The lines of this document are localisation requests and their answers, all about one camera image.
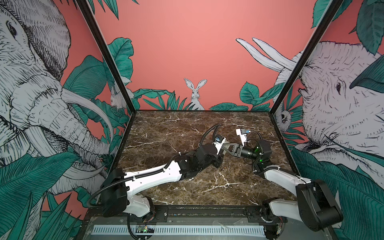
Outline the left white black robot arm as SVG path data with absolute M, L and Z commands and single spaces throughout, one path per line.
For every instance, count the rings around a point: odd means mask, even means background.
M 156 216 L 156 209 L 152 199 L 139 196 L 140 192 L 192 179 L 209 166 L 219 168 L 223 157 L 221 145 L 205 144 L 188 153 L 175 155 L 167 164 L 155 168 L 125 173 L 121 168 L 114 169 L 101 188 L 89 197 L 87 205 L 101 208 L 105 218 L 127 213 L 149 222 Z

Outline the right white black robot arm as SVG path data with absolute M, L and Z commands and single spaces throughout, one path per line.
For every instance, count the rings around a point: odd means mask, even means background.
M 271 145 L 259 140 L 254 147 L 246 144 L 215 142 L 219 152 L 251 160 L 253 173 L 273 182 L 292 193 L 295 201 L 274 199 L 267 201 L 266 218 L 285 217 L 301 221 L 310 230 L 317 232 L 344 220 L 344 215 L 322 180 L 311 180 L 294 175 L 271 162 Z

